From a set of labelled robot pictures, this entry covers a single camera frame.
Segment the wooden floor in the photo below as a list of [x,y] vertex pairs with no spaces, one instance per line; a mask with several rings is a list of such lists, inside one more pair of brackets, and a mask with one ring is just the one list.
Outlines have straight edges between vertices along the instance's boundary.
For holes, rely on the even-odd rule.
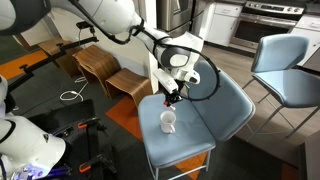
[[[251,64],[253,58],[243,56],[230,51],[205,45],[203,53],[207,55],[219,68],[228,73],[241,87],[251,79]],[[257,129],[274,111],[274,107],[265,99],[261,103],[258,101],[267,94],[267,91],[257,82],[251,83],[245,92],[256,105],[256,113],[249,121],[248,125]],[[272,97],[269,99],[276,105],[279,103]],[[282,114],[293,124],[297,126],[305,117],[315,108],[307,109],[282,109]],[[291,126],[277,114],[261,132],[255,136],[249,143],[266,151],[267,153],[293,165],[298,166],[298,146],[304,142],[304,139],[316,131],[320,130],[320,112],[316,113],[299,131],[290,138],[286,135],[292,130]],[[251,132],[247,126],[243,127],[237,136],[247,140]]]

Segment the refrigerator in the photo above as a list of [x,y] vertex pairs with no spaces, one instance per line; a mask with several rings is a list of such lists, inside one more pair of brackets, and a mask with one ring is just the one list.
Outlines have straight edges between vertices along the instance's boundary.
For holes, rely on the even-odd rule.
[[171,37],[190,31],[199,35],[208,0],[157,0],[157,28]]

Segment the oven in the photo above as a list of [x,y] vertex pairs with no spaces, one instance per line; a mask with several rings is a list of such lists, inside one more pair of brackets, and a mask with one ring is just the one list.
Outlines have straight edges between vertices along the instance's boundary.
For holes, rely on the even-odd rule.
[[290,33],[304,11],[302,5],[286,6],[264,2],[246,2],[230,43],[257,49],[264,36]]

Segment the chair backrest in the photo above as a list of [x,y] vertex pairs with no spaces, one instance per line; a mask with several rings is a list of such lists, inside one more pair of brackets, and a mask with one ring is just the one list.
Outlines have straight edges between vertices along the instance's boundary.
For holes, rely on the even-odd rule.
[[[210,94],[216,83],[213,69],[206,61],[200,61],[195,70],[200,74],[200,84],[189,84],[189,97],[203,98]],[[219,73],[220,86],[208,100],[193,101],[192,104],[220,141],[228,140],[249,121],[255,106],[246,93],[225,72]]]
[[305,56],[309,40],[294,34],[277,34],[261,38],[252,72],[290,69]]

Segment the oven door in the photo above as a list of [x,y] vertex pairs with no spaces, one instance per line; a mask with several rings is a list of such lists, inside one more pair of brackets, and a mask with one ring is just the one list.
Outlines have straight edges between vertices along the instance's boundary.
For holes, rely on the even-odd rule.
[[231,43],[257,49],[264,36],[291,32],[297,21],[241,13]]

